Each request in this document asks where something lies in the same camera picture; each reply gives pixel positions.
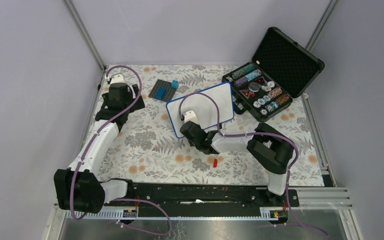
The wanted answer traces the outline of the blue framed whiteboard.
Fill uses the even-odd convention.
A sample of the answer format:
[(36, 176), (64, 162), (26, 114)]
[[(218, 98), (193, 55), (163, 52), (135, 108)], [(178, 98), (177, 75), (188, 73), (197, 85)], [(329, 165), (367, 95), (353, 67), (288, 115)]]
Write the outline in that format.
[(180, 128), (184, 124), (181, 115), (193, 111), (197, 117), (198, 124), (202, 129), (215, 127), (218, 123), (226, 123), (234, 118), (232, 85), (230, 82), (223, 82), (209, 88), (198, 91), (187, 98), (184, 96), (169, 101), (166, 109), (171, 121), (174, 134), (177, 138), (183, 138)]

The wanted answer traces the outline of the red marker cap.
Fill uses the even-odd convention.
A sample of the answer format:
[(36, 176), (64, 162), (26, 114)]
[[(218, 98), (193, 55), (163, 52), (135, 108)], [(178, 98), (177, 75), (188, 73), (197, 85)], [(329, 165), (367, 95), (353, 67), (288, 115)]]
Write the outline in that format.
[(213, 161), (213, 168), (216, 168), (218, 166), (218, 159), (215, 158)]

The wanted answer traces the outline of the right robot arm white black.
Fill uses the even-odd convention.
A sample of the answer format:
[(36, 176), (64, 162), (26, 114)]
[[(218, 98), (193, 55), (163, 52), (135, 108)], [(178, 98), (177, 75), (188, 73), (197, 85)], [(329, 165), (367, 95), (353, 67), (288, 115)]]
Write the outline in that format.
[(197, 123), (188, 121), (180, 128), (180, 133), (191, 146), (206, 155), (250, 153), (268, 171), (267, 201), (279, 206), (287, 199), (287, 169), (296, 146), (273, 127), (260, 123), (254, 132), (206, 132)]

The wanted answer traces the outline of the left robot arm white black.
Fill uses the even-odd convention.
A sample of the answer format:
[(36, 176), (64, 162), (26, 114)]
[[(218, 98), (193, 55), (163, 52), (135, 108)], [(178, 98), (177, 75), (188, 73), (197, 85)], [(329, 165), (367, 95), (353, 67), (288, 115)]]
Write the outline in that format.
[(115, 199), (124, 206), (135, 200), (131, 180), (99, 181), (95, 173), (129, 114), (145, 107), (140, 88), (137, 84), (112, 83), (102, 98), (92, 133), (83, 148), (68, 168), (58, 169), (53, 176), (57, 203), (62, 210), (96, 214)]

